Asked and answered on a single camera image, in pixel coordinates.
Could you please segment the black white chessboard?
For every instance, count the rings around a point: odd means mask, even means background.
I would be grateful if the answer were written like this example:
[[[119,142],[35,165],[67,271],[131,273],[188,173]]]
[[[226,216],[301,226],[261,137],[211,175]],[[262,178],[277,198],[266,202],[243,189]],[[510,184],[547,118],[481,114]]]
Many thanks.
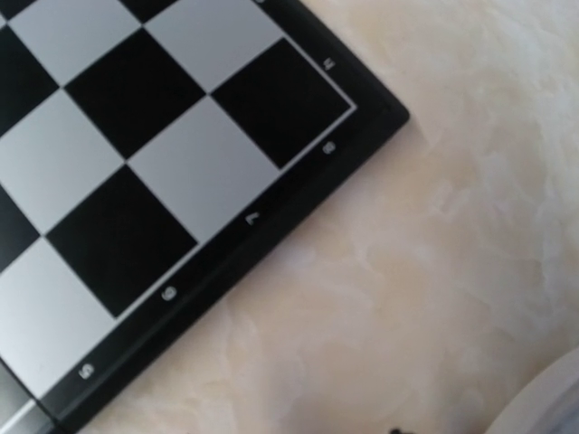
[[[408,118],[299,1],[4,1],[1,430],[83,427]]]

